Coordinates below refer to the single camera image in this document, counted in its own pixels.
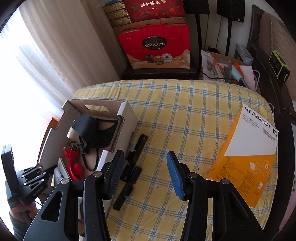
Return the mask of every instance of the oval logo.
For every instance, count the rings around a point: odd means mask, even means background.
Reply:
[[[162,49],[168,44],[167,40],[163,37],[151,36],[143,40],[142,45],[146,49]]]

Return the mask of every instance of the person's arm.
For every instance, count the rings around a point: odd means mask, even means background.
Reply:
[[[34,218],[37,214],[36,204],[32,202],[29,206],[19,204],[14,208],[9,209],[10,220],[13,226],[14,236],[18,241],[23,241],[25,234],[29,228],[24,218],[21,216],[21,212],[29,211],[30,218]]]

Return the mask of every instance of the beige headboard cushion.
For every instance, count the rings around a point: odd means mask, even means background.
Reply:
[[[263,13],[260,21],[258,45],[270,56],[273,50],[290,67],[291,75],[286,82],[292,100],[296,101],[296,43],[286,26],[269,13]]]

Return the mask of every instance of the beige curtain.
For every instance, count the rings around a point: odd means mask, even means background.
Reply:
[[[126,66],[106,16],[94,3],[26,0],[20,6],[38,47],[74,92],[81,87],[117,81]]]

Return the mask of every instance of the hand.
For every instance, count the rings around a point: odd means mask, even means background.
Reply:
[[[35,202],[32,202],[29,206],[24,206],[23,204],[19,204],[18,206],[9,209],[9,213],[11,217],[14,220],[22,223],[25,223],[25,220],[23,219],[20,213],[25,211],[29,211],[30,218],[34,218],[38,213]]]

